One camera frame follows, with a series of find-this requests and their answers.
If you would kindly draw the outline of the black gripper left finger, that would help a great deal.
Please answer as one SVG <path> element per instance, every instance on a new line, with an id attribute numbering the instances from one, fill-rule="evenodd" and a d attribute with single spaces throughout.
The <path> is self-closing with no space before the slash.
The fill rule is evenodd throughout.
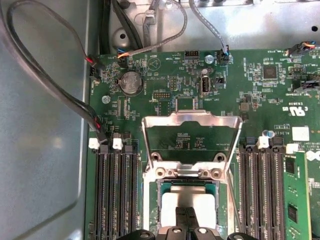
<path id="1" fill-rule="evenodd" d="M 175 226 L 162 227 L 162 231 L 158 231 L 157 235 L 152 232 L 139 229 L 128 234 L 129 240 L 187 240 L 188 239 L 188 223 L 187 210 L 177 207 L 175 209 Z"/>

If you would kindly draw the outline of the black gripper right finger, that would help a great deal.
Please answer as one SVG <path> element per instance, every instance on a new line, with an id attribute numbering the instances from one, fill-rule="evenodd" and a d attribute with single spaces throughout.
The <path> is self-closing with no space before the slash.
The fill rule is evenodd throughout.
<path id="1" fill-rule="evenodd" d="M 202 227 L 198 223 L 198 219 L 193 207 L 187 208 L 187 226 L 188 232 L 191 234 L 191 240 L 223 240 L 220 234 L 215 230 Z M 226 240 L 252 240 L 253 237 L 243 233 L 234 232 L 229 234 Z"/>

